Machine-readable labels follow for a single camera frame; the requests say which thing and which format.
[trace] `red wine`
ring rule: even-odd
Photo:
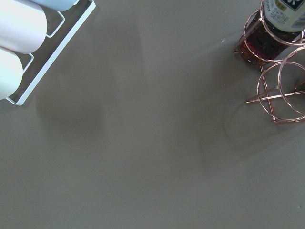
[[[293,4],[293,1],[285,1],[281,0],[282,2],[287,2]],[[300,35],[300,32],[305,27],[305,16],[304,12],[300,12],[300,10],[305,11],[305,4],[302,4],[305,0],[300,0],[298,3],[298,8],[296,11],[290,10],[288,12],[288,7],[285,5],[280,5],[280,0],[266,0],[264,5],[264,13],[265,11],[268,11],[264,14],[264,20],[270,29],[270,31],[277,36],[278,38],[286,41],[286,42],[292,42],[297,36]],[[284,10],[284,12],[290,13],[290,18],[292,16],[295,16],[296,19],[287,21],[285,20],[285,17],[283,16],[281,10]],[[258,12],[254,19],[249,24],[247,31],[249,31],[254,24],[259,20],[260,13]],[[275,21],[274,23],[277,24],[277,26],[273,25],[270,20]],[[278,27],[283,27],[286,30],[290,31],[284,31],[279,29]],[[260,58],[266,59],[266,60],[274,60],[283,50],[285,50],[288,46],[276,41],[275,39],[270,36],[270,34],[265,30],[262,23],[259,23],[257,28],[255,28],[251,34],[247,37],[247,44],[252,52],[254,52],[257,56]],[[267,64],[268,62],[265,62],[263,60],[260,60],[256,56],[254,56],[246,47],[245,43],[242,43],[239,46],[239,52],[241,56],[248,61],[251,64]]]

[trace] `white cylinder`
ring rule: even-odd
[[[12,95],[19,87],[23,75],[19,57],[0,47],[0,99]]]
[[[76,0],[30,0],[41,6],[48,7],[55,11],[66,11],[70,9]]]
[[[42,8],[27,0],[5,0],[0,7],[0,46],[23,54],[36,51],[47,33]]]

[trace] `light blue canister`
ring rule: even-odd
[[[77,0],[30,0],[41,6],[45,6],[55,11],[66,11],[70,9]]]

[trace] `white tray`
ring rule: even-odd
[[[24,67],[20,87],[13,95],[6,98],[8,101],[18,106],[26,101],[46,71],[92,13],[95,6],[94,0],[80,0],[71,9],[60,14],[64,16],[62,22],[54,30],[54,33],[47,36],[44,44],[30,56],[29,64]]]

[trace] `gray countertop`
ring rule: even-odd
[[[305,124],[232,54],[259,0],[96,0],[21,107],[0,102],[0,228],[301,229]]]

